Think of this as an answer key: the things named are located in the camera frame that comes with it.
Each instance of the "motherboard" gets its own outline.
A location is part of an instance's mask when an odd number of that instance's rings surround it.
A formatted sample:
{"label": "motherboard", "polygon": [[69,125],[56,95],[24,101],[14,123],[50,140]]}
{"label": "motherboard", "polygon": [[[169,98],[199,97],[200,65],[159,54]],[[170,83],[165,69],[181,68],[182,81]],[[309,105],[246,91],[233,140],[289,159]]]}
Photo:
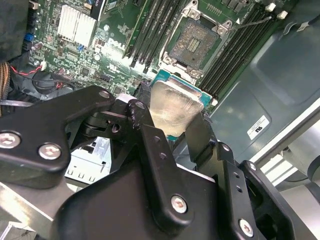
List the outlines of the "motherboard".
{"label": "motherboard", "polygon": [[163,69],[214,102],[296,2],[38,0],[28,23],[34,27],[29,62],[79,87],[98,85],[116,96],[132,95]]}

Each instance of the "blue connector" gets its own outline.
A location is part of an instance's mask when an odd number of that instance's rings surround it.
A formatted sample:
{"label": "blue connector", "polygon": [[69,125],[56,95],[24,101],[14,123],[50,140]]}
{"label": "blue connector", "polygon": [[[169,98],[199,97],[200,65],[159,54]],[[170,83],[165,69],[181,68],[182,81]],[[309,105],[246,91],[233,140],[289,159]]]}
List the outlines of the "blue connector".
{"label": "blue connector", "polygon": [[24,39],[27,41],[32,42],[35,39],[35,35],[31,34],[31,33],[26,33],[24,36]]}
{"label": "blue connector", "polygon": [[83,46],[83,45],[80,44],[80,45],[78,46],[78,51],[81,52],[84,48],[85,48],[85,46]]}

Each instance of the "silver screw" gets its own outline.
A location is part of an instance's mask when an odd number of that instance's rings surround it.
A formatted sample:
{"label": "silver screw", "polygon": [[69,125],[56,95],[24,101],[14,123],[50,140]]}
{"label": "silver screw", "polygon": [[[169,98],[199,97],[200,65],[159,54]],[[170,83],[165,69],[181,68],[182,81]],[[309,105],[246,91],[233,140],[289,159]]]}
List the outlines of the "silver screw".
{"label": "silver screw", "polygon": [[252,229],[251,225],[246,220],[240,219],[239,226],[245,235],[247,235],[250,238],[252,238],[254,236],[254,230]]}
{"label": "silver screw", "polygon": [[253,163],[250,162],[249,165],[253,171],[257,170],[256,166]]}
{"label": "silver screw", "polygon": [[60,157],[61,150],[57,145],[52,143],[47,143],[42,145],[38,151],[40,157],[47,160],[55,160]]}
{"label": "silver screw", "polygon": [[36,67],[38,67],[38,66],[40,65],[40,62],[39,62],[38,60],[35,60],[35,61],[33,62],[33,65],[36,66]]}
{"label": "silver screw", "polygon": [[164,62],[165,62],[166,64],[171,64],[171,58],[167,56],[167,57],[164,59]]}
{"label": "silver screw", "polygon": [[105,98],[105,99],[110,98],[109,93],[106,92],[106,91],[101,91],[101,92],[99,92],[99,95],[100,95],[101,97]]}
{"label": "silver screw", "polygon": [[13,149],[18,146],[21,142],[20,137],[12,132],[0,133],[0,148],[2,149]]}
{"label": "silver screw", "polygon": [[109,30],[110,30],[110,27],[109,27],[109,25],[104,25],[103,26],[103,30],[105,30],[106,32],[108,32]]}
{"label": "silver screw", "polygon": [[184,214],[187,211],[187,203],[181,197],[174,195],[171,198],[171,204],[174,210],[180,214]]}
{"label": "silver screw", "polygon": [[230,151],[230,148],[229,148],[227,145],[222,144],[222,147],[223,147],[223,148],[224,148],[224,150],[226,150],[227,152],[229,152],[229,151]]}
{"label": "silver screw", "polygon": [[145,105],[144,105],[142,102],[140,102],[140,101],[137,101],[137,102],[135,103],[135,105],[136,105],[138,108],[141,108],[141,109],[145,109],[145,108],[146,108]]}

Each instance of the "white label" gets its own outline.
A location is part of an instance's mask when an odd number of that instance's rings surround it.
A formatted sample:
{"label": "white label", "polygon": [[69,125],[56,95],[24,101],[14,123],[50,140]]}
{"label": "white label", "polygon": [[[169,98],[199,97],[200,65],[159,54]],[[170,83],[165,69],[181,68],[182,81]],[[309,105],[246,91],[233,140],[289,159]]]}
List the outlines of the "white label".
{"label": "white label", "polygon": [[266,116],[263,115],[246,133],[249,135],[249,138],[253,140],[269,123]]}
{"label": "white label", "polygon": [[116,6],[116,4],[117,4],[117,1],[109,3],[108,10],[113,9]]}

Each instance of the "heatsink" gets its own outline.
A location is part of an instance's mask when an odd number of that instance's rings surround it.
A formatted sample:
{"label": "heatsink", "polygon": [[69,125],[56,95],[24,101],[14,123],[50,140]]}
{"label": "heatsink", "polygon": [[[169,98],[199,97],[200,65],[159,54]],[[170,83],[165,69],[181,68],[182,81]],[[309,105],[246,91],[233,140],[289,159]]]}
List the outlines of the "heatsink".
{"label": "heatsink", "polygon": [[86,48],[90,45],[97,21],[80,11],[63,5],[57,34],[62,39],[78,43]]}

